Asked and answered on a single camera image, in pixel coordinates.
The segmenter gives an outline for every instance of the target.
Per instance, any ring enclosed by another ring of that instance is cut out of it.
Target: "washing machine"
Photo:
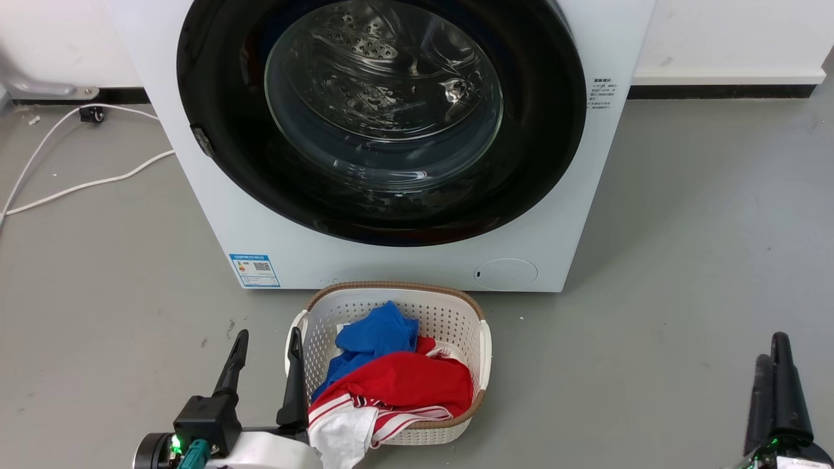
[[[546,292],[565,284],[653,7],[110,3],[230,281]]]

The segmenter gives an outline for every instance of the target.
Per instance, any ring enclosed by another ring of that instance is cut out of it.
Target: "clothes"
[[[352,466],[327,461],[358,461],[356,448],[363,448],[364,454],[412,423],[448,420],[470,408],[473,386],[466,365],[446,358],[449,349],[435,348],[434,339],[420,337],[416,350],[391,353],[361,366],[313,403],[310,445],[321,451],[324,469],[348,469]],[[368,409],[371,412],[356,412]],[[369,426],[365,419],[370,414]],[[344,423],[346,419],[361,422]]]
[[[374,359],[396,351],[414,351],[418,320],[406,319],[389,301],[371,310],[368,317],[346,325],[336,336],[342,355],[330,361],[327,377],[311,396],[316,401],[328,387]]]

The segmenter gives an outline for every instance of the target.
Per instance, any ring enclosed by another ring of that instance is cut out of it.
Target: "teal connector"
[[[211,446],[208,441],[194,440],[188,447],[188,452],[179,463],[179,469],[205,469],[206,463],[211,459]]]

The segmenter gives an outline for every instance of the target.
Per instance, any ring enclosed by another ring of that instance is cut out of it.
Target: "black caster wheel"
[[[81,115],[81,122],[100,124],[104,121],[104,108],[101,106],[81,108],[78,110],[78,113]]]

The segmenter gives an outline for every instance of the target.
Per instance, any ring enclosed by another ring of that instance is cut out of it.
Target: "blue cloth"
[[[389,301],[371,310],[368,317],[346,325],[336,336],[336,346],[344,353],[330,361],[324,383],[313,392],[315,402],[322,392],[351,371],[376,358],[397,351],[414,351],[420,322],[406,319],[397,305]]]

